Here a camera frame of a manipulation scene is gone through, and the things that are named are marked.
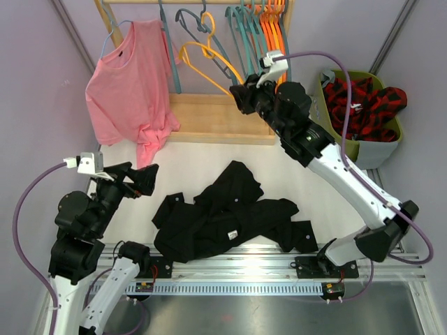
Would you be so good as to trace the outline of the red black plaid shirt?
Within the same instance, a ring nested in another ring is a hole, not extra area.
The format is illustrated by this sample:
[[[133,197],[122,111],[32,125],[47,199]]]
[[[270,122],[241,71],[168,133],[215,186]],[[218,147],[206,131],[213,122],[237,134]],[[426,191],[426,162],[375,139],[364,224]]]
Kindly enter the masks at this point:
[[[405,91],[396,87],[374,89],[372,78],[353,80],[349,124],[346,139],[370,142],[394,142],[396,131],[385,125],[407,106]],[[336,78],[323,88],[325,103],[334,130],[343,131],[347,83]]]

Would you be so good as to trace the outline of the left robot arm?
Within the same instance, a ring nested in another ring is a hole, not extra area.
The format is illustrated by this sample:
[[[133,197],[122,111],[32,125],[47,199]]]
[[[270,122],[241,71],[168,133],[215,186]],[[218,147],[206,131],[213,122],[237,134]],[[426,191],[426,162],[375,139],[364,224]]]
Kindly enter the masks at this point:
[[[146,276],[152,266],[149,247],[126,241],[119,248],[109,276],[89,304],[85,297],[105,248],[105,230],[124,198],[151,196],[159,165],[134,170],[130,162],[106,167],[92,179],[92,195],[73,191],[58,204],[59,230],[51,249],[50,283],[57,313],[51,334],[102,334],[125,288]]]

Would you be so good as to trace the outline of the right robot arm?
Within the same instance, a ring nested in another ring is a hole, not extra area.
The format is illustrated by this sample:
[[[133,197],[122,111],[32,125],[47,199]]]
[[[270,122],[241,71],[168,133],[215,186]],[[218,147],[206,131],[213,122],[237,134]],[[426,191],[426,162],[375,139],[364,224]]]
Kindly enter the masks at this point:
[[[383,262],[409,231],[408,220],[418,206],[400,202],[378,187],[355,165],[345,166],[341,147],[309,117],[311,98],[297,82],[258,86],[251,75],[244,84],[230,87],[242,114],[256,113],[278,135],[286,154],[326,180],[363,219],[365,227],[329,241],[310,264],[324,277],[334,276],[349,262],[367,258]]]

